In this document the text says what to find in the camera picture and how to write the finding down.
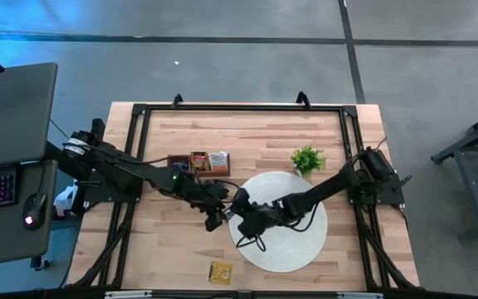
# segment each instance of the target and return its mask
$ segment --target round woven placemat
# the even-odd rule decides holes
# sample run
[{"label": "round woven placemat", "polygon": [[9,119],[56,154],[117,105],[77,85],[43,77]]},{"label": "round woven placemat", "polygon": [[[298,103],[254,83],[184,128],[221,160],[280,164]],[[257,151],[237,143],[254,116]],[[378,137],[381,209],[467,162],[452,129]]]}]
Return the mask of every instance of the round woven placemat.
[{"label": "round woven placemat", "polygon": [[[258,174],[249,179],[243,186],[250,194],[249,201],[259,204],[291,193],[304,192],[312,188],[307,181],[286,172],[267,172]],[[309,223],[312,213],[307,213],[296,228],[304,228]],[[228,227],[234,243],[237,243],[242,234],[237,229],[242,218],[234,215]],[[316,209],[313,223],[303,233],[298,233],[290,228],[273,227],[267,229],[261,238],[266,245],[262,252],[255,243],[238,248],[239,252],[252,264],[270,272],[291,272],[298,270],[312,262],[324,246],[328,232],[328,216],[324,205],[321,203]]]}]

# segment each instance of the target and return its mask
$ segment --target gray floor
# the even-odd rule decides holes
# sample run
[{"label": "gray floor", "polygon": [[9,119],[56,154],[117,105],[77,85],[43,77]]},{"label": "gray floor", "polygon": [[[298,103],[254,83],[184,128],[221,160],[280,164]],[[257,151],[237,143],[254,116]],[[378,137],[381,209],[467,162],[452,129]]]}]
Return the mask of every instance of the gray floor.
[{"label": "gray floor", "polygon": [[[478,40],[478,1],[347,0],[355,38]],[[0,0],[0,32],[183,37],[344,37],[336,0]],[[478,294],[478,242],[459,243],[473,213],[456,166],[431,154],[478,121],[478,47],[357,47],[366,102],[379,104],[404,188],[422,286]],[[63,130],[106,118],[114,100],[355,103],[346,47],[214,43],[0,41],[4,66],[59,64],[52,118]],[[60,144],[62,136],[50,130]],[[57,262],[35,273],[0,265],[0,292],[56,287],[75,232],[53,233]]]}]

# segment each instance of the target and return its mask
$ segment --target food item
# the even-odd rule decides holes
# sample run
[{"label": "food item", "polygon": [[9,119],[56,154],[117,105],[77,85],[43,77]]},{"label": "food item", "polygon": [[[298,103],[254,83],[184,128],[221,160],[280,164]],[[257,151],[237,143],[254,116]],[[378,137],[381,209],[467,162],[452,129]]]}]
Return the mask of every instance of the food item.
[{"label": "food item", "polygon": [[228,171],[228,153],[224,151],[209,153],[209,164],[212,171],[226,172]]},{"label": "food item", "polygon": [[232,282],[232,265],[225,262],[212,262],[209,267],[208,281],[229,285]]},{"label": "food item", "polygon": [[191,153],[191,163],[196,171],[209,171],[209,165],[207,164],[207,154],[204,152]]}]

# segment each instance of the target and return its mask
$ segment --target butcher block tabletop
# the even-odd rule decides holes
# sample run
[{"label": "butcher block tabletop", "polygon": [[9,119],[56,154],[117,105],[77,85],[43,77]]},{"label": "butcher block tabletop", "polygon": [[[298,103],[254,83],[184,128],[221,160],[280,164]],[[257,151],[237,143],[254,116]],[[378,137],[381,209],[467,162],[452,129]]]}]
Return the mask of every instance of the butcher block tabletop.
[{"label": "butcher block tabletop", "polygon": [[[110,109],[104,140],[121,150],[126,142],[133,104],[115,102]],[[379,107],[356,106],[364,146],[375,147],[385,137]],[[143,122],[141,119],[136,127],[132,151],[134,156]],[[353,129],[350,120],[347,121],[354,146]],[[290,157],[304,145],[324,150],[320,155],[326,161],[325,169],[313,172],[307,179],[310,183],[318,184],[337,174],[345,161],[338,114],[312,111],[156,110],[150,117],[144,160],[163,158],[168,154],[189,154],[192,151],[226,151],[230,153],[231,176],[221,179],[244,184],[253,176],[267,171],[292,172]],[[387,142],[383,142],[380,149],[390,159]],[[155,165],[165,166],[166,162]],[[326,199],[323,204],[329,226],[318,257],[297,271],[273,273],[252,265],[239,253],[226,223],[208,233],[204,227],[204,214],[190,208],[188,203],[159,194],[145,183],[132,223],[122,287],[363,291],[366,286],[353,208],[348,204],[345,192]],[[79,280],[104,248],[112,207],[112,203],[99,203],[84,215],[68,284]],[[417,285],[417,272],[402,215],[390,206],[378,206],[377,213],[385,251],[405,277]],[[119,217],[122,219],[123,216],[124,210]],[[379,283],[377,258],[368,247],[374,278]],[[110,264],[109,281],[115,273],[118,249],[114,251]],[[233,266],[230,285],[208,281],[213,261]]]}]

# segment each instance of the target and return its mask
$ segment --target black cable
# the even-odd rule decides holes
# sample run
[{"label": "black cable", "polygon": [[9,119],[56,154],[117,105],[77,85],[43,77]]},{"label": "black cable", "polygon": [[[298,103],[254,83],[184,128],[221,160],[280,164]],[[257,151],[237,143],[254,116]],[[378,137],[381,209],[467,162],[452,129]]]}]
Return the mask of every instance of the black cable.
[{"label": "black cable", "polygon": [[64,133],[64,131],[58,125],[56,125],[55,122],[52,119],[49,119],[49,121],[66,137],[66,139],[69,139],[67,134]]},{"label": "black cable", "polygon": [[232,200],[223,200],[222,201],[223,203],[232,203],[236,199],[237,195],[239,194],[239,188],[240,188],[238,184],[235,184],[233,182],[228,182],[228,181],[225,181],[225,180],[222,180],[222,179],[214,179],[213,181],[221,182],[223,184],[230,184],[230,185],[234,186],[235,188],[237,188],[236,193],[233,194]]},{"label": "black cable", "polygon": [[[377,146],[375,149],[373,149],[373,150],[379,150],[379,146],[381,146],[381,144],[382,144],[383,142],[385,142],[386,140],[387,140],[387,137],[385,136],[385,138],[383,138],[383,140],[379,141],[378,146]],[[360,152],[360,153],[356,154],[355,156],[349,158],[349,160],[346,161],[346,163],[344,163],[344,165],[342,166],[342,168],[345,168],[346,166],[348,166],[348,165],[349,165],[350,163],[352,163],[352,162],[353,162],[353,163],[352,163],[352,166],[354,166],[355,162],[357,161],[357,158],[360,158],[360,157],[362,157],[362,156],[365,155],[365,154],[366,154],[366,152],[363,151],[363,152]]]},{"label": "black cable", "polygon": [[263,239],[261,238],[260,235],[256,235],[254,237],[253,240],[247,242],[247,243],[244,243],[244,244],[241,244],[241,242],[245,239],[246,237],[245,236],[242,236],[242,238],[239,239],[239,241],[237,241],[236,243],[236,248],[243,248],[245,246],[248,246],[250,244],[253,244],[255,243],[257,245],[257,247],[259,248],[259,250],[261,250],[262,252],[265,252],[266,251],[266,246],[265,246],[265,242],[263,242]]},{"label": "black cable", "polygon": [[291,224],[289,224],[289,226],[291,226],[291,227],[295,228],[295,227],[297,227],[297,226],[298,226],[298,224],[300,224],[300,222],[302,222],[302,219],[300,219],[300,220],[296,221],[295,223],[291,223]]},{"label": "black cable", "polygon": [[198,184],[200,184],[200,186],[202,187],[202,189],[206,192],[206,194],[210,195],[211,197],[213,197],[214,199],[216,200],[220,200],[222,201],[223,203],[231,203],[237,196],[237,194],[239,193],[239,185],[238,184],[235,184],[233,182],[228,182],[228,181],[225,181],[225,180],[222,180],[222,179],[214,179],[213,181],[215,182],[221,182],[221,183],[224,183],[224,184],[230,184],[232,186],[235,186],[237,188],[237,191],[236,193],[233,195],[233,199],[232,200],[222,200],[222,199],[219,199],[217,196],[215,196],[215,194],[212,194],[211,192],[209,192],[208,189],[206,189],[204,187],[204,184],[202,184],[202,181],[200,180],[200,177],[198,176],[198,172],[197,172],[197,169],[195,168],[195,166],[193,165],[193,162],[191,161],[191,159],[189,160],[189,165],[191,166],[191,170],[193,171],[193,174],[195,175],[195,178],[197,179],[197,182]]},{"label": "black cable", "polygon": [[[373,196],[373,205],[377,205],[377,204],[378,204],[378,195],[375,194]],[[361,208],[363,209],[364,212],[370,213],[370,209],[371,209],[370,205],[363,205]]]},{"label": "black cable", "polygon": [[396,210],[399,211],[399,213],[402,214],[403,216],[403,220],[405,220],[405,226],[408,227],[408,221],[407,221],[407,216],[405,215],[405,212],[403,212],[403,210],[401,208],[399,208],[399,206],[397,204],[393,204],[392,205]]},{"label": "black cable", "polygon": [[313,223],[313,219],[315,219],[315,215],[316,215],[316,209],[319,207],[319,204],[320,204],[320,203],[317,203],[317,204],[315,205],[315,207],[313,208],[313,214],[311,215],[311,218],[309,219],[309,223],[307,223],[307,226],[305,226],[305,228],[296,228],[295,226],[298,225],[298,223],[287,224],[287,223],[282,222],[281,220],[279,220],[279,219],[276,218],[276,217],[269,216],[269,218],[274,219],[274,220],[277,221],[281,226],[283,226],[283,227],[285,227],[285,228],[290,228],[290,229],[294,230],[295,232],[303,233],[303,232],[305,232],[307,229],[309,229],[309,227],[310,227],[311,224]]},{"label": "black cable", "polygon": [[127,163],[131,163],[131,164],[152,164],[152,163],[157,163],[157,162],[160,162],[160,161],[164,161],[166,159],[168,159],[168,157],[165,157],[165,158],[160,158],[160,159],[156,159],[156,160],[150,160],[150,161],[135,161],[135,160],[131,160],[131,159],[126,159],[124,157],[121,157],[121,156],[118,156],[117,154],[112,154],[110,153],[109,151],[107,150],[104,150],[104,149],[101,149],[101,148],[98,148],[96,146],[92,146],[92,145],[76,145],[76,144],[72,144],[70,142],[65,142],[62,144],[63,146],[75,146],[79,149],[83,149],[83,150],[87,150],[87,149],[93,149],[93,150],[97,150],[103,154],[107,154],[107,155],[110,155],[116,159],[120,159],[124,162],[127,162]]},{"label": "black cable", "polygon": [[42,162],[39,162],[40,163],[40,166],[41,166],[41,177],[40,177],[40,184],[38,185],[38,194],[41,193],[41,186],[43,185],[43,177],[44,177],[44,174],[46,172],[46,168],[43,166],[43,163]]}]

